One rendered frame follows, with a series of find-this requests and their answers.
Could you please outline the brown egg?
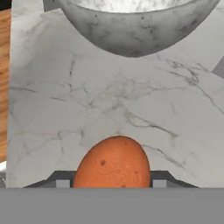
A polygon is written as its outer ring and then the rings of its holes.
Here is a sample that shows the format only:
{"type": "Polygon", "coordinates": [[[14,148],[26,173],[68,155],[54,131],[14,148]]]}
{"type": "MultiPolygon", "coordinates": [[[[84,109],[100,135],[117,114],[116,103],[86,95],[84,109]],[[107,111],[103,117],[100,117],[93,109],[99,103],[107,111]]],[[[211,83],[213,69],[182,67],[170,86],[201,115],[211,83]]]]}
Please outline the brown egg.
{"type": "Polygon", "coordinates": [[[112,136],[81,160],[73,187],[149,188],[150,181],[150,163],[142,146],[130,137],[112,136]]]}

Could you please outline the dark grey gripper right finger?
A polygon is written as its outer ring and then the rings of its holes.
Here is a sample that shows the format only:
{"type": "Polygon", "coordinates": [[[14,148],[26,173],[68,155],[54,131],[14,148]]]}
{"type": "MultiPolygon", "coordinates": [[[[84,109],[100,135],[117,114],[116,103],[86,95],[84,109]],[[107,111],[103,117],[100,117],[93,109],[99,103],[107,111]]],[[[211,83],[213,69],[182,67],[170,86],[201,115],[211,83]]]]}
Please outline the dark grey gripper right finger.
{"type": "Polygon", "coordinates": [[[175,179],[168,171],[150,172],[151,188],[195,188],[195,185],[188,184],[182,180],[175,179]]]}

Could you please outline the grey marble bowl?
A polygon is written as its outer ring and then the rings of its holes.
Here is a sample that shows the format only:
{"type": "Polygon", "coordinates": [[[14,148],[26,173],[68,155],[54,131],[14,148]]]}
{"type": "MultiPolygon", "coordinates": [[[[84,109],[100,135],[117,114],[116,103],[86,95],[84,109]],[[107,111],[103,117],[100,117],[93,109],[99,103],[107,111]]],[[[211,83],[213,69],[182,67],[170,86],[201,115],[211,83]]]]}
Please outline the grey marble bowl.
{"type": "Polygon", "coordinates": [[[192,33],[220,0],[55,0],[73,27],[106,52],[138,58],[192,33]]]}

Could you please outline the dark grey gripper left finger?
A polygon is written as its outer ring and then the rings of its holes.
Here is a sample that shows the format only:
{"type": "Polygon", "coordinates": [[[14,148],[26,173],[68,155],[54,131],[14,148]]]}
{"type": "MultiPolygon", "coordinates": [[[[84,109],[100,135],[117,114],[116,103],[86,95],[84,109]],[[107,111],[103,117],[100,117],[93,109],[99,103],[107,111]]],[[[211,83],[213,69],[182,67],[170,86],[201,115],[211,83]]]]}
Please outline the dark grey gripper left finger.
{"type": "Polygon", "coordinates": [[[75,171],[55,171],[49,178],[28,185],[27,188],[72,188],[75,171]]]}

